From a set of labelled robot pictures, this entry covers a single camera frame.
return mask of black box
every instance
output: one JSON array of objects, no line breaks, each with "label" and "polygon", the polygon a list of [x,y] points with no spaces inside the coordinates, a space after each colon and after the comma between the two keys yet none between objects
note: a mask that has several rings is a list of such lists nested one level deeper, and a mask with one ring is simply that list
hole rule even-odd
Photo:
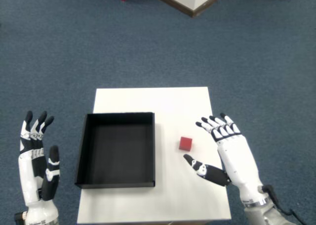
[{"label": "black box", "polygon": [[155,186],[155,114],[87,114],[75,185]]}]

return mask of red cube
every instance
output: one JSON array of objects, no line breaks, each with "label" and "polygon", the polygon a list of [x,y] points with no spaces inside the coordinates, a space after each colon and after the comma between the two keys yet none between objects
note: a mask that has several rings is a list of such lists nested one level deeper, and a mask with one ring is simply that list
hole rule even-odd
[{"label": "red cube", "polygon": [[179,149],[190,151],[192,146],[192,138],[181,137]]}]

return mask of floor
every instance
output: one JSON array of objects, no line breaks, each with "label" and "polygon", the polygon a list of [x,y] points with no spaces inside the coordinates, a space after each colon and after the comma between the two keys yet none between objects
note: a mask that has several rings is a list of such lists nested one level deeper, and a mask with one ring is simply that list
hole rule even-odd
[{"label": "floor", "polygon": [[[214,115],[247,137],[263,183],[316,220],[315,0],[218,0],[190,18],[159,0],[0,0],[0,217],[24,211],[19,133],[26,112],[55,122],[60,224],[75,224],[83,120],[96,88],[207,86]],[[246,225],[229,186],[231,221]]]}]

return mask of cable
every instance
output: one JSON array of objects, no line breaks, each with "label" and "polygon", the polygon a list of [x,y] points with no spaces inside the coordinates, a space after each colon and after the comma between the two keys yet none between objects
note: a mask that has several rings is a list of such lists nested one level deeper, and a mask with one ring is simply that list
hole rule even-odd
[{"label": "cable", "polygon": [[299,221],[302,225],[307,225],[292,209],[290,209],[289,212],[287,212],[281,208],[281,206],[278,202],[278,199],[277,199],[277,195],[274,192],[272,185],[267,184],[267,185],[262,186],[262,191],[265,193],[268,193],[272,202],[275,204],[277,209],[280,210],[281,213],[283,213],[284,215],[287,215],[287,216],[293,215],[297,219],[297,221]]}]

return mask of white table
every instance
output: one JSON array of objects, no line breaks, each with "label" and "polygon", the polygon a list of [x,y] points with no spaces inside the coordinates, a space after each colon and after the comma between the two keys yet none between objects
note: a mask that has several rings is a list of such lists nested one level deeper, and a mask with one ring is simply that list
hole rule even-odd
[{"label": "white table", "polygon": [[208,89],[97,89],[93,113],[154,112],[156,186],[82,189],[78,223],[211,221],[231,219],[226,189],[198,177],[178,149],[193,139],[190,155],[221,168],[216,143],[195,122],[209,116]]}]

